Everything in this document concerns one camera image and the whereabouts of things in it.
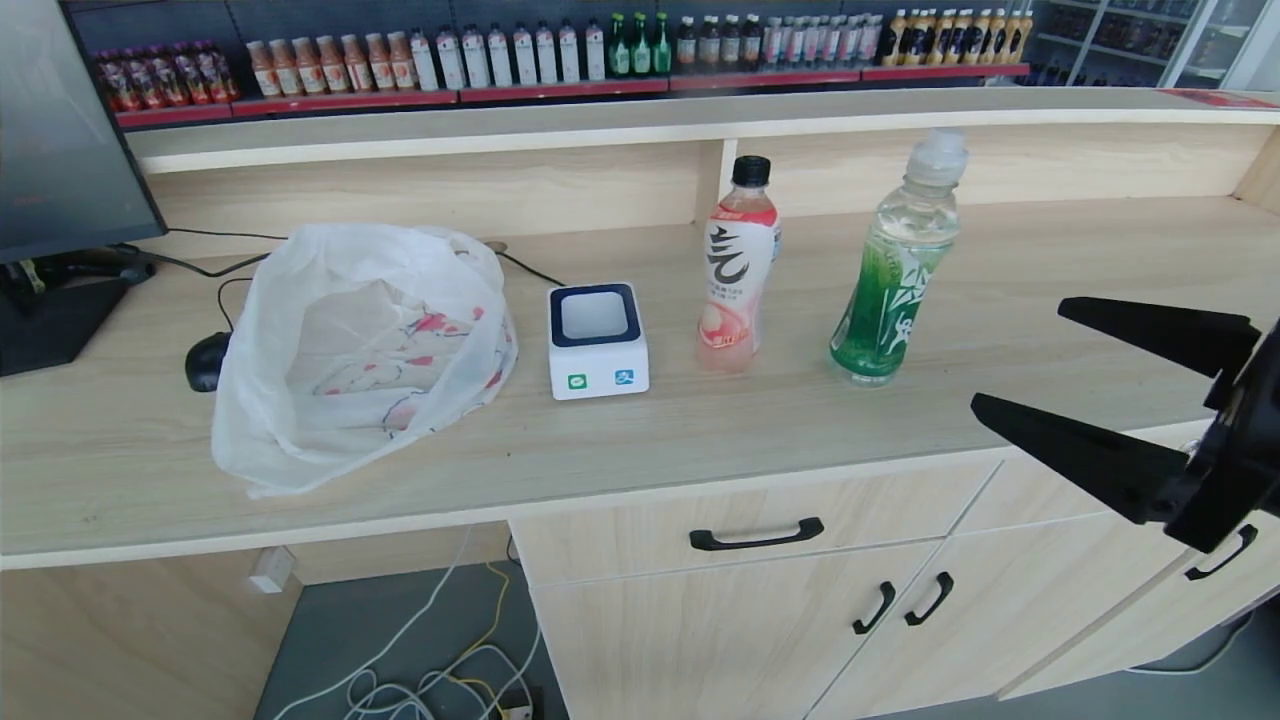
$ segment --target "drawer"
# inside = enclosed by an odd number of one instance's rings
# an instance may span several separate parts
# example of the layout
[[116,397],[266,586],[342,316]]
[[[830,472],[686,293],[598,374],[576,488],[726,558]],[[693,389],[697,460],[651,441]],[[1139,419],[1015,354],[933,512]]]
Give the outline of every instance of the drawer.
[[[531,585],[618,578],[945,536],[992,461],[582,510],[511,521]],[[822,530],[813,534],[817,518]],[[805,539],[755,547],[731,543]],[[709,530],[724,550],[695,550]]]
[[[1188,423],[1130,433],[1166,447],[1180,447],[1204,434],[1208,423]],[[1021,451],[1006,460],[965,512],[957,533],[1012,528],[1110,512],[1106,505]]]

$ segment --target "cabinet handle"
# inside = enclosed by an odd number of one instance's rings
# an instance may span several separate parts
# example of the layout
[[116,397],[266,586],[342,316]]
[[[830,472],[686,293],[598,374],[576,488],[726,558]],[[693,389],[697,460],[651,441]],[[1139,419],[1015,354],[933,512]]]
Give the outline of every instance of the cabinet handle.
[[942,588],[942,594],[938,596],[938,600],[933,601],[933,605],[931,605],[929,609],[924,611],[924,615],[916,615],[914,610],[911,612],[908,612],[906,614],[908,625],[913,628],[916,625],[923,625],[924,621],[928,620],[931,615],[933,615],[933,611],[942,606],[942,601],[945,601],[947,596],[951,594],[951,591],[956,587],[956,582],[951,579],[950,573],[938,573],[938,585]]
[[794,536],[746,542],[721,542],[716,539],[716,536],[712,534],[710,530],[690,530],[689,544],[692,546],[694,550],[705,550],[707,552],[716,552],[717,550],[746,550],[749,547],[768,547],[771,544],[804,542],[820,536],[826,529],[822,527],[822,520],[817,518],[805,518],[804,520],[800,520],[799,525],[800,529],[797,529]]
[[882,600],[881,600],[881,609],[876,611],[876,616],[872,618],[870,623],[867,623],[865,625],[863,625],[861,620],[854,620],[854,634],[855,635],[865,635],[867,633],[872,632],[872,628],[876,626],[876,623],[879,623],[879,619],[886,612],[888,612],[888,606],[893,605],[893,598],[897,597],[897,591],[893,589],[893,583],[891,583],[888,580],[884,580],[883,583],[881,583],[881,597],[882,597]]
[[1215,565],[1212,570],[1201,570],[1199,568],[1192,568],[1190,570],[1187,571],[1187,579],[1193,583],[1196,580],[1203,580],[1204,578],[1212,575],[1213,573],[1217,573],[1222,568],[1226,568],[1228,562],[1239,557],[1240,553],[1244,552],[1244,548],[1253,544],[1253,541],[1256,539],[1258,539],[1258,529],[1254,528],[1253,525],[1244,525],[1243,528],[1240,528],[1240,541],[1242,541],[1240,547],[1235,548],[1235,552],[1229,555],[1226,560]]

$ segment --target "black mount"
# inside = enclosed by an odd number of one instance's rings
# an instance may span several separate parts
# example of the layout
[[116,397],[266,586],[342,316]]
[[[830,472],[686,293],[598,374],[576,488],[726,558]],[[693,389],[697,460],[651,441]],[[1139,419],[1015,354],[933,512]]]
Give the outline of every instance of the black mount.
[[1212,378],[1217,416],[1194,455],[974,395],[983,424],[1132,523],[1212,552],[1253,510],[1280,516],[1280,324],[1243,315],[1069,297],[1057,314]]

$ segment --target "plastic bag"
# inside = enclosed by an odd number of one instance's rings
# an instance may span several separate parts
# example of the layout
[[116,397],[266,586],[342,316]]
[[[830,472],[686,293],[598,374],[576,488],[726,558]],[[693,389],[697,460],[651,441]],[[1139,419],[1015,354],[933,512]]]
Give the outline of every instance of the plastic bag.
[[445,228],[312,224],[262,261],[223,360],[212,454],[308,491],[488,404],[516,363],[492,250]]

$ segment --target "gray floor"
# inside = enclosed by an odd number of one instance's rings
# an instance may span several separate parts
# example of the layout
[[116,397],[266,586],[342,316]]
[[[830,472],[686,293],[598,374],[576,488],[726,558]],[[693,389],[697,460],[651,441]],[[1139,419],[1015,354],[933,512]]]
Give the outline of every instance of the gray floor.
[[[509,562],[497,566],[512,578],[502,621],[493,642],[518,666],[534,639],[534,612],[524,575]],[[426,597],[443,571],[412,573],[349,583],[308,587],[262,693],[256,720],[273,720],[289,702],[325,688],[381,650]],[[410,687],[428,670],[445,666],[489,628],[502,580],[484,565],[458,568],[435,606],[375,665],[380,682]],[[1192,665],[1225,637],[1213,630],[1165,661]],[[494,689],[509,678],[498,660],[476,659],[465,667]],[[541,720],[567,720],[564,705],[540,648],[527,673],[541,689]],[[436,720],[476,720],[480,707],[463,691],[442,683],[428,694]],[[347,714],[346,689],[297,707],[285,720],[340,720]],[[364,720],[387,720],[388,714]],[[397,720],[413,717],[403,711]],[[1188,678],[1155,678],[1117,673],[1066,688],[1007,702],[974,700],[928,707],[882,720],[1275,720],[1280,717],[1280,606],[1272,602],[1210,670]]]

